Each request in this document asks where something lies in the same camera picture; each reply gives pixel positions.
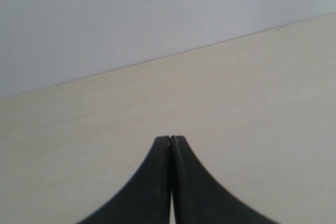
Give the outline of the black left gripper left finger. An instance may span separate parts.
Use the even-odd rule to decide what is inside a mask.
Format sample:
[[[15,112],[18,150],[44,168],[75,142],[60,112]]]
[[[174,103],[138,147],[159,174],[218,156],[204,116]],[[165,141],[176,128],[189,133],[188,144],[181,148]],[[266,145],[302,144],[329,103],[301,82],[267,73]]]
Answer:
[[[156,137],[130,180],[81,223],[169,223],[170,137]]]

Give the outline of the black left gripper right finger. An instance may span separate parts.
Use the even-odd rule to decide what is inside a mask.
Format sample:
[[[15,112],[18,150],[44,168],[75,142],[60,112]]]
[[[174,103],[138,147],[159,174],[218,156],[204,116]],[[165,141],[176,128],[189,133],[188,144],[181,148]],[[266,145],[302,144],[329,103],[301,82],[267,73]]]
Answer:
[[[171,137],[171,165],[176,223],[274,223],[218,183],[184,136]]]

